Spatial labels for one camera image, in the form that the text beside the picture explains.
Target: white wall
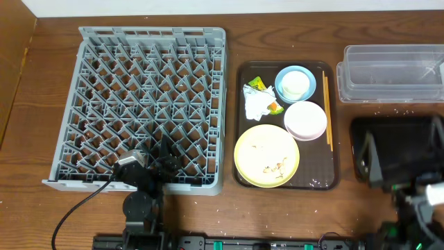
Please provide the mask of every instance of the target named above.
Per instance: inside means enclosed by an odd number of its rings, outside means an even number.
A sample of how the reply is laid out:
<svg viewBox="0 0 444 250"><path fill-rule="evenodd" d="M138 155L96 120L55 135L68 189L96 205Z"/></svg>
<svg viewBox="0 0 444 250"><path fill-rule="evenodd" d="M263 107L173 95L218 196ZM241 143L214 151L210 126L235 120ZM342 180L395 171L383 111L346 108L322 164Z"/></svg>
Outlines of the white wall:
<svg viewBox="0 0 444 250"><path fill-rule="evenodd" d="M22 0L36 17L444 10L444 0Z"/></svg>

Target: plastic bin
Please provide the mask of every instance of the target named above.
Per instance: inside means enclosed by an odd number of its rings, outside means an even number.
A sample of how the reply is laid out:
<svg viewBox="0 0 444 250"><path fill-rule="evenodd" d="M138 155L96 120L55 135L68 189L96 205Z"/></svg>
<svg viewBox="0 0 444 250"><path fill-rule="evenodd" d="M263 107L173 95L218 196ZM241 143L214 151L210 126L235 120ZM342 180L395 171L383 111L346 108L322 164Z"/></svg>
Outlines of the plastic bin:
<svg viewBox="0 0 444 250"><path fill-rule="evenodd" d="M182 169L171 194L216 195L223 185L227 47L222 28L80 27L65 115L48 180L94 191L119 156L155 164L167 137ZM142 147L149 152L145 154ZM104 191L134 191L111 182Z"/></svg>
<svg viewBox="0 0 444 250"><path fill-rule="evenodd" d="M336 68L342 102L443 102L444 45L352 45Z"/></svg>

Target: brown tray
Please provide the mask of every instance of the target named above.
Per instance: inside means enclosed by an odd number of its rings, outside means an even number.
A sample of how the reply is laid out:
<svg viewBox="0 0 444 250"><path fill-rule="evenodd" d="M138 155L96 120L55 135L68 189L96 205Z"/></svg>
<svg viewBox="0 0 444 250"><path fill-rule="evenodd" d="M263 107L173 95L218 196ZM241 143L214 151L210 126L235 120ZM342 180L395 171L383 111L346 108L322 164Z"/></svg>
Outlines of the brown tray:
<svg viewBox="0 0 444 250"><path fill-rule="evenodd" d="M314 94L308 99L324 108L323 96L323 81L322 71L329 79L329 95L330 95L330 109L332 119L332 137L333 141L337 140L338 132L336 127L336 98L334 95L334 74L332 68L320 61L295 61L295 62L260 62L250 61L244 63L237 73L237 127L236 127L236 141L239 137L247 131L260 124L272 124L284 127L284 113L279 115L265 115L262 116L259 122L255 120L248 120L245 116L245 98L242 92L242 86L248 84L256 76L260 76L266 87L274 85L275 77L281 69L285 67L298 65L307 68L311 71L316 79L316 90ZM275 91L277 102L287 109L290 104L283 102ZM281 189L295 189L295 190L330 190L339 183L339 152L333 148L330 150L330 145L327 144L326 133L319 138L298 143L300 152L300 162L298 171L296 171L293 178L287 181L284 185L275 188ZM234 179L244 187L256 188L244 180L241 174L233 167Z"/></svg>

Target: dish rack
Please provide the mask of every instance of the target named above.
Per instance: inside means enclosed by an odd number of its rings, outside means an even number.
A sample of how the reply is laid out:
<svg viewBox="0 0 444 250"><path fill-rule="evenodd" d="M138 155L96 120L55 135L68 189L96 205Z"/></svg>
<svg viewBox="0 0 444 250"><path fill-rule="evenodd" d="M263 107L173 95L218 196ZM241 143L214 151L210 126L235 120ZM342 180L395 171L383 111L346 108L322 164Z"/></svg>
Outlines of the dish rack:
<svg viewBox="0 0 444 250"><path fill-rule="evenodd" d="M166 137L182 163L165 192L216 195L223 184L227 46L222 28L80 27L51 173L62 191L95 191L119 156L156 163ZM134 191L111 182L104 191Z"/></svg>

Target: clear plastic container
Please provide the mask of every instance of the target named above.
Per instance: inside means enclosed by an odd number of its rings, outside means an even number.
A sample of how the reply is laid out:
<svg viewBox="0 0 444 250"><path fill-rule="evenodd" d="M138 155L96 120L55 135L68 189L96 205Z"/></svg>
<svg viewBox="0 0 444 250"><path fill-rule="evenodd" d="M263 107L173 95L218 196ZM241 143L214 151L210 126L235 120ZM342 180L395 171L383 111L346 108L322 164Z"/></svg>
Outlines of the clear plastic container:
<svg viewBox="0 0 444 250"><path fill-rule="evenodd" d="M342 102L444 102L444 44L348 46L336 74Z"/></svg>

